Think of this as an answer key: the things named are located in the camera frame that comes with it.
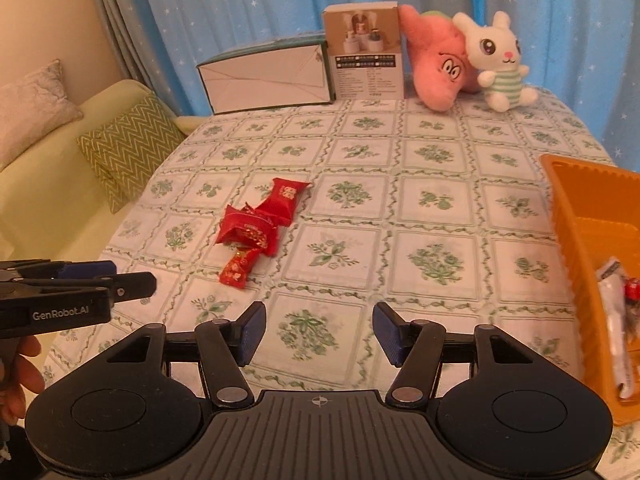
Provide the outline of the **person's left hand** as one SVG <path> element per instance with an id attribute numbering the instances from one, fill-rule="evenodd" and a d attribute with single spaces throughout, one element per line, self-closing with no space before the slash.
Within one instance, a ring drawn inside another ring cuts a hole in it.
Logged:
<path id="1" fill-rule="evenodd" d="M 29 361 L 40 353 L 41 344 L 34 335 L 23 337 L 17 346 L 10 379 L 1 389 L 1 419 L 9 426 L 15 426 L 26 416 L 25 390 L 39 394 L 46 388 L 40 371 Z"/>

